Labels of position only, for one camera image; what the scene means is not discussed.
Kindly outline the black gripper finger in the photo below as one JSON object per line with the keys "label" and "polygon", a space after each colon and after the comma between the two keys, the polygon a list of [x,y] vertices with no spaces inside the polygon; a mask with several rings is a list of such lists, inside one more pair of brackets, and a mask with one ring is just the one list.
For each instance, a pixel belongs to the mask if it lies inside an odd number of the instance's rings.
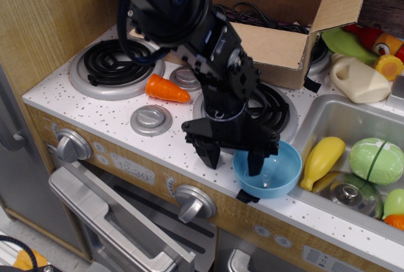
{"label": "black gripper finger", "polygon": [[203,163],[207,167],[215,170],[220,158],[220,143],[196,138],[193,142],[193,146]]}
{"label": "black gripper finger", "polygon": [[251,177],[261,173],[266,158],[263,150],[250,150],[247,155],[248,172]]}

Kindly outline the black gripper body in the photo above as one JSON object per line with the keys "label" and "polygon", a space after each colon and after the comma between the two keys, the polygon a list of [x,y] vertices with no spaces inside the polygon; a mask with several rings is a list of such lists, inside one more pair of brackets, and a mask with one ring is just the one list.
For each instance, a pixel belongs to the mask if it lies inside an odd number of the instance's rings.
{"label": "black gripper body", "polygon": [[245,111],[230,119],[205,116],[186,121],[181,128],[186,133],[186,141],[192,145],[196,138],[201,138],[219,142],[220,151],[222,148],[243,151],[260,149],[266,153],[266,157],[278,154],[280,135]]}

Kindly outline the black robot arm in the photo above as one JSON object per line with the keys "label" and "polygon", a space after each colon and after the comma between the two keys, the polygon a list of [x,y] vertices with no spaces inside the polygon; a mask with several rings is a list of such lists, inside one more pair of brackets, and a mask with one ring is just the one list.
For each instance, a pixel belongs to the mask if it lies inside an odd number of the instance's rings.
{"label": "black robot arm", "polygon": [[211,0],[119,0],[117,33],[136,64],[172,53],[191,68],[205,115],[182,130],[206,166],[217,166],[222,148],[244,150],[249,174],[260,174],[280,137],[252,116],[250,99],[266,104],[260,72],[220,8]]}

